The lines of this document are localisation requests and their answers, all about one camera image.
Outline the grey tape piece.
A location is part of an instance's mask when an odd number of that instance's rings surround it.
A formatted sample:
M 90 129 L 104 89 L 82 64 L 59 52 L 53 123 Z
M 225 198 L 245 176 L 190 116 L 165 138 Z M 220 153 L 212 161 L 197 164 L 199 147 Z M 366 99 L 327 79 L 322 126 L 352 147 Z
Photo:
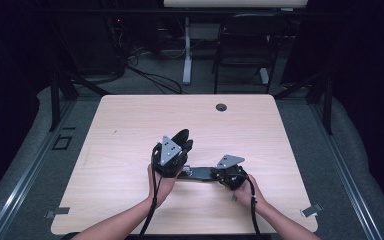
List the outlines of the grey tape piece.
M 53 210 L 48 210 L 44 217 L 47 219 L 53 219 L 56 215 L 66 215 L 70 211 L 69 207 L 58 207 Z
M 323 210 L 321 204 L 317 203 L 308 208 L 301 210 L 301 215 L 304 217 L 317 216 L 320 211 Z

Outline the aluminium floor rail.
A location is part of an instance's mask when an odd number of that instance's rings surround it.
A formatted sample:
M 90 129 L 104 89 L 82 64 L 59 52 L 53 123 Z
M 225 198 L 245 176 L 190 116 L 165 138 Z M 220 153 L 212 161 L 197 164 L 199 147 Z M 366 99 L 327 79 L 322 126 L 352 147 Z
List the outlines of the aluminium floor rail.
M 354 212 L 360 222 L 360 225 L 368 240 L 384 240 L 382 234 L 377 227 L 372 214 L 370 213 L 366 201 L 359 191 L 356 182 L 345 162 L 345 159 L 335 141 L 333 135 L 330 135 L 325 129 L 321 110 L 317 106 L 310 105 L 309 109 L 316 119 L 317 126 L 322 132 L 323 138 L 327 142 L 330 151 L 333 155 L 333 162 L 341 180 L 342 186 L 345 189 L 348 199 L 354 209 Z
M 51 231 L 48 210 L 60 207 L 75 165 L 84 124 L 81 104 L 67 102 L 61 122 L 48 129 L 43 106 L 33 128 L 0 183 L 0 240 L 60 240 Z

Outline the person's right hand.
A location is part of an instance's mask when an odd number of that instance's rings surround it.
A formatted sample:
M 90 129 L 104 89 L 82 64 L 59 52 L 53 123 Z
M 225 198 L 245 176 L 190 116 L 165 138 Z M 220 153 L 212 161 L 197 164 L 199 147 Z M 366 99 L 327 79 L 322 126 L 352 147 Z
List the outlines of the person's right hand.
M 247 207 L 251 207 L 252 197 L 255 197 L 257 208 L 263 207 L 267 203 L 252 175 L 249 175 L 248 179 L 233 194 L 239 202 Z

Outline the black folding chair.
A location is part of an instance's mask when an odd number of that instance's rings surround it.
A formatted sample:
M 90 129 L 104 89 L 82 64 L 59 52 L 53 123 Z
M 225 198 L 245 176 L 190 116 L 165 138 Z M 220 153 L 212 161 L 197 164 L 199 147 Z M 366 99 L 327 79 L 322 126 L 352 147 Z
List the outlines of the black folding chair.
M 225 19 L 218 30 L 217 48 L 213 62 L 213 91 L 218 92 L 219 68 L 268 69 L 268 94 L 278 52 L 289 29 L 289 21 L 278 14 L 236 14 Z

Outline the white desk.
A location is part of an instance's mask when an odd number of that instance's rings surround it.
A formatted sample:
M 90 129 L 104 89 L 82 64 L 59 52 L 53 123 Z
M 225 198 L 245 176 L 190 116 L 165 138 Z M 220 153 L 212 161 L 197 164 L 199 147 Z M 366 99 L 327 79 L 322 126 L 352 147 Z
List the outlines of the white desk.
M 171 8 L 280 8 L 282 10 L 303 9 L 308 0 L 164 0 L 165 7 Z M 185 65 L 183 83 L 191 83 L 191 37 L 190 19 L 185 20 Z

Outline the black metal frame stand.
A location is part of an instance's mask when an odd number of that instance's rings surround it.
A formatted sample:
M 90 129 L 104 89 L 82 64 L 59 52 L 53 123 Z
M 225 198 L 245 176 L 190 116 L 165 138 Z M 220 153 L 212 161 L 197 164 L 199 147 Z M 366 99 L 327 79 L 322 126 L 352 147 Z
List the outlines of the black metal frame stand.
M 75 101 L 79 93 L 74 87 L 78 83 L 100 96 L 109 95 L 109 92 L 89 82 L 74 71 L 64 68 L 57 68 L 50 81 L 52 123 L 50 130 L 54 131 L 61 122 L 60 94 L 68 101 Z
M 306 101 L 308 104 L 317 104 L 321 97 L 324 97 L 322 124 L 327 133 L 332 135 L 331 117 L 333 103 L 333 80 L 328 73 L 317 73 L 302 82 L 292 84 L 286 90 L 275 94 L 274 98 L 277 100 L 283 99 L 307 85 L 310 86 L 310 90 L 306 95 Z

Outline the person's left hand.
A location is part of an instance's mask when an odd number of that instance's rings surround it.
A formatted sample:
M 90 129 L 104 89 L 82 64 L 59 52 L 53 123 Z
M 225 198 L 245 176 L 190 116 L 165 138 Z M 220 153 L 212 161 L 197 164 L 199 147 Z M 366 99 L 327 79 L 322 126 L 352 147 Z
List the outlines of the person's left hand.
M 154 172 L 151 166 L 147 167 L 147 173 L 149 183 L 147 201 L 152 203 L 156 198 L 156 207 L 160 207 L 173 190 L 176 179 L 162 177 L 159 173 Z

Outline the black stapler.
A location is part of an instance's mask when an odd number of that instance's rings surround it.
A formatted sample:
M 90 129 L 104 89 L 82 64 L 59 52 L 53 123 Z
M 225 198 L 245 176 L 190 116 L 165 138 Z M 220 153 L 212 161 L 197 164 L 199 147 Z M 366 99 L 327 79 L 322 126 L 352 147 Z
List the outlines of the black stapler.
M 171 140 L 181 148 L 180 152 L 174 157 L 174 162 L 172 163 L 178 179 L 202 182 L 215 181 L 213 178 L 214 174 L 210 170 L 215 167 L 191 167 L 186 164 L 188 153 L 182 151 L 182 144 L 187 140 L 191 140 L 189 138 L 188 129 L 181 130 L 174 135 Z

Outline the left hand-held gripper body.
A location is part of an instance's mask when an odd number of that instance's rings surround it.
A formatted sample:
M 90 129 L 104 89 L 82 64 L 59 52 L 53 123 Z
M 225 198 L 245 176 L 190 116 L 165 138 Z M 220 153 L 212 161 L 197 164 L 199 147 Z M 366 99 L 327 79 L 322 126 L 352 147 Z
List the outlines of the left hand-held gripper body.
M 188 138 L 164 136 L 151 154 L 151 166 L 164 178 L 175 178 L 187 162 Z

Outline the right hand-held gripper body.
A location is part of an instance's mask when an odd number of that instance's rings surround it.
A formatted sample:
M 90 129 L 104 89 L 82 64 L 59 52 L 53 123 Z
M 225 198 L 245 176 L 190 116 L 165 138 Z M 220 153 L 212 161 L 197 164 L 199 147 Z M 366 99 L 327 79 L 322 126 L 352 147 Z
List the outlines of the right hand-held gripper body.
M 240 166 L 240 163 L 245 159 L 233 155 L 224 155 L 221 160 L 216 164 L 219 173 L 223 178 L 223 181 L 219 183 L 227 187 L 229 190 L 237 190 L 246 180 L 248 174 Z

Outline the black metal crossbar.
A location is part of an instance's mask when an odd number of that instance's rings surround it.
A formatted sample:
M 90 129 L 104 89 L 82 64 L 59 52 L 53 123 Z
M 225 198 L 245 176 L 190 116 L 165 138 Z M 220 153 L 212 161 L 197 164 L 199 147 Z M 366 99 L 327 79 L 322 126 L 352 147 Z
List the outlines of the black metal crossbar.
M 347 15 L 349 12 L 317 12 L 317 11 L 278 11 L 266 9 L 198 9 L 198 8 L 174 8 L 174 9 L 45 9 L 30 8 L 30 13 L 37 14 L 96 14 L 96 15 L 227 15 L 235 13 L 261 13 L 261 14 L 286 14 L 292 16 L 340 16 Z

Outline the dark computer tower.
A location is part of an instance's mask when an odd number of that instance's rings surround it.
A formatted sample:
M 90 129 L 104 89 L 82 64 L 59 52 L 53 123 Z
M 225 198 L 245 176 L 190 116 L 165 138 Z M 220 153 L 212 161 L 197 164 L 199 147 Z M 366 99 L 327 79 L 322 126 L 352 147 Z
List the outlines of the dark computer tower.
M 88 75 L 118 75 L 122 70 L 107 21 L 100 16 L 74 20 L 80 69 Z

